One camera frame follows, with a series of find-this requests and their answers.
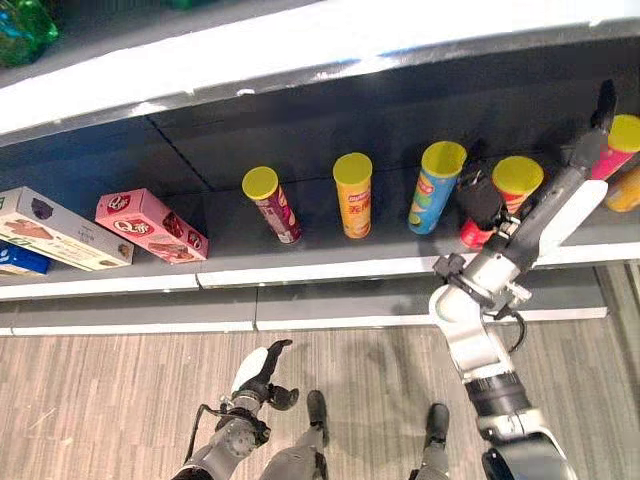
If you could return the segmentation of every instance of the white shelf edge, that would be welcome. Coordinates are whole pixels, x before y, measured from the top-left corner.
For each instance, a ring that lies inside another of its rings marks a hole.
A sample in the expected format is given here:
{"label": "white shelf edge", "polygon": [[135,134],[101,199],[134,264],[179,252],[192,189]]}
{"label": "white shelf edge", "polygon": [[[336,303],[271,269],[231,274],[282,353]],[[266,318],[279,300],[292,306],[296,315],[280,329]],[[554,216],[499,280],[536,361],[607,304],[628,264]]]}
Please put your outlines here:
{"label": "white shelf edge", "polygon": [[45,335],[141,335],[153,333],[227,333],[250,332],[249,320],[239,322],[148,323],[123,325],[64,325],[52,327],[14,327],[9,335],[16,337]]}
{"label": "white shelf edge", "polygon": [[[527,1],[509,2],[509,8],[505,2],[472,0],[319,2],[110,52],[9,85],[0,89],[0,104],[8,112],[0,118],[0,135],[125,105],[131,106],[128,116],[148,114],[167,108],[158,99],[181,93],[192,97],[199,89],[234,82],[245,82],[237,95],[253,93],[251,79],[312,66],[353,60],[357,63],[340,76],[376,72],[398,63],[384,56],[390,52],[542,28],[595,26],[637,11],[631,0],[584,0],[579,9],[573,6],[570,0],[547,2],[544,9]],[[327,76],[318,73],[319,79]]]}
{"label": "white shelf edge", "polygon": [[[475,253],[465,253],[465,260]],[[265,285],[284,285],[313,281],[340,281],[358,278],[385,278],[433,273],[438,256],[362,260],[357,262],[298,265],[294,267],[222,270],[218,272],[120,277],[72,282],[32,283],[0,286],[0,302],[73,297],[82,295],[151,293]],[[541,258],[536,266],[577,265],[581,263],[640,259],[640,242],[560,247]]]}
{"label": "white shelf edge", "polygon": [[[607,307],[567,308],[556,310],[523,310],[526,321],[562,321],[598,319],[607,316]],[[492,323],[485,317],[485,323]],[[512,323],[515,319],[505,318],[500,323]],[[398,326],[434,325],[430,315],[381,315],[363,317],[336,317],[297,320],[258,320],[258,331],[278,330],[319,330],[328,328],[384,328]],[[51,327],[0,328],[0,337],[8,336],[55,336],[55,335],[140,335],[154,333],[228,333],[253,331],[250,321],[237,322],[193,322],[193,323],[152,323],[123,325],[65,325]]]}
{"label": "white shelf edge", "polygon": [[[562,321],[604,318],[607,307],[566,308],[556,310],[522,310],[520,314],[526,321]],[[494,323],[491,317],[485,317],[485,323]],[[500,323],[513,323],[514,318],[505,318]],[[435,325],[431,315],[377,315],[363,317],[311,318],[290,320],[258,320],[259,332],[278,330],[326,330],[328,328],[384,328],[411,325]]]}
{"label": "white shelf edge", "polygon": [[0,301],[128,292],[198,290],[195,274],[103,278],[73,282],[32,283],[0,287]]}
{"label": "white shelf edge", "polygon": [[[462,256],[469,261],[475,253]],[[362,260],[358,262],[298,265],[295,267],[252,268],[198,273],[203,288],[265,286],[320,280],[378,278],[395,275],[433,273],[438,256]],[[541,258],[536,266],[572,265],[640,258],[640,242],[561,246],[552,255]]]}

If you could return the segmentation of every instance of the snack box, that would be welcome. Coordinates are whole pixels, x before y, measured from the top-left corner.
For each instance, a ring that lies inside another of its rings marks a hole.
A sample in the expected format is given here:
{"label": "snack box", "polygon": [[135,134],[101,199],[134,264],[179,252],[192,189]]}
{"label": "snack box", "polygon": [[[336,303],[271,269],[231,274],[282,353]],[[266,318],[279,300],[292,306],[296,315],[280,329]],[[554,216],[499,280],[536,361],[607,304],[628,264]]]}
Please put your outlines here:
{"label": "snack box", "polygon": [[49,259],[7,242],[0,242],[0,274],[44,275]]}
{"label": "snack box", "polygon": [[169,263],[207,259],[209,240],[146,188],[103,195],[96,222]]}
{"label": "snack box", "polygon": [[131,243],[27,187],[0,193],[0,239],[89,271],[133,257]]}

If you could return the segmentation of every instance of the gray shelf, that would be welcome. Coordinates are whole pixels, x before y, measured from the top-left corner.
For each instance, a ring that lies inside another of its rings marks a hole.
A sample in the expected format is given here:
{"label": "gray shelf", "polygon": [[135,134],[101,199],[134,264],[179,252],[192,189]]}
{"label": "gray shelf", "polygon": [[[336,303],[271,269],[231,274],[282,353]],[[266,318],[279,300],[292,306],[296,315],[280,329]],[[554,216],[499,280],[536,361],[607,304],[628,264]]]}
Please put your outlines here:
{"label": "gray shelf", "polygon": [[[115,11],[112,2],[68,3],[63,38],[34,65],[0,73],[8,110],[0,145],[411,65],[632,38],[640,22],[632,0],[618,18],[607,5],[575,9],[569,0],[543,11],[518,3],[511,17],[501,5],[470,0],[442,4],[437,15],[416,2],[363,9],[357,2],[245,0],[191,12],[145,2]],[[473,21],[461,22],[460,11]]]}
{"label": "gray shelf", "polygon": [[[533,293],[533,298],[520,308],[528,321],[603,318],[607,314],[592,268],[533,271],[521,283]],[[0,335],[432,325],[427,303],[440,285],[435,277],[422,276],[259,289],[7,302],[0,304]]]}
{"label": "gray shelf", "polygon": [[[173,266],[136,249],[130,267],[83,272],[54,263],[45,277],[1,278],[0,301],[415,276],[433,273],[441,255],[455,252],[471,258],[473,252],[459,241],[460,219],[452,205],[431,235],[415,235],[407,228],[416,174],[409,168],[374,175],[373,230],[362,240],[343,234],[331,179],[284,185],[303,227],[294,245],[278,242],[239,190],[173,197],[171,206],[187,219],[188,212],[204,209],[211,240],[207,261]],[[539,266],[638,258],[640,211],[618,214],[600,207]]]}

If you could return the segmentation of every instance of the laminate flooring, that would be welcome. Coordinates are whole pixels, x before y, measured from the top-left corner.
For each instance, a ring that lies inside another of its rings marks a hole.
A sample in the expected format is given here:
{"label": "laminate flooring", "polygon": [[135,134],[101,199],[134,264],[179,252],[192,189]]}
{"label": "laminate flooring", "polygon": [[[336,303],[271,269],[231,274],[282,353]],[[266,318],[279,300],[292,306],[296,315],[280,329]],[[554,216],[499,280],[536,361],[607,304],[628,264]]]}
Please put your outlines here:
{"label": "laminate flooring", "polygon": [[[198,404],[217,406],[244,356],[285,337],[294,344],[273,380],[300,388],[301,401],[288,412],[263,409],[271,441],[235,480],[257,479],[306,429],[304,396],[313,388],[328,402],[332,480],[408,478],[433,401],[452,414],[451,478],[484,478],[473,409],[444,339],[429,327],[1,338],[0,478],[169,480]],[[514,355],[581,479],[640,478],[638,383],[623,358],[611,319],[531,325]],[[213,426],[205,416],[197,445]]]}

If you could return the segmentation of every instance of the blue box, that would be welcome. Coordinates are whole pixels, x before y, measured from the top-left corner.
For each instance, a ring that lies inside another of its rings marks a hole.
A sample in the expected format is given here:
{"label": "blue box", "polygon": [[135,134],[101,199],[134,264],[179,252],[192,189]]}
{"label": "blue box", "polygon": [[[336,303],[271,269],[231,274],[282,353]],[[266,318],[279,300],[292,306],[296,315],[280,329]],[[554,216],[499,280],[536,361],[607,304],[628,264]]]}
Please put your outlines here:
{"label": "blue box", "polygon": [[0,242],[0,275],[44,275],[50,260],[25,248]]}

